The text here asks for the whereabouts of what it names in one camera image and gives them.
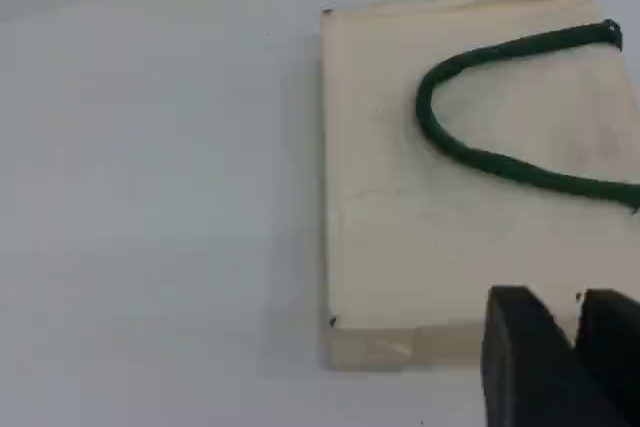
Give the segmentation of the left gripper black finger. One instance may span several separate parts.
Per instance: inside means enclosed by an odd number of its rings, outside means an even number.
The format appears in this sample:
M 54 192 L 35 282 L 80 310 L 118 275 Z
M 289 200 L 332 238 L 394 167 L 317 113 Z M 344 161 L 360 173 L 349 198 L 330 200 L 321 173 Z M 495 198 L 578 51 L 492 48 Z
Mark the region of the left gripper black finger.
M 488 293 L 481 350 L 488 426 L 614 426 L 547 307 L 524 286 Z
M 639 424 L 639 302 L 612 289 L 588 290 L 574 352 L 601 394 Z

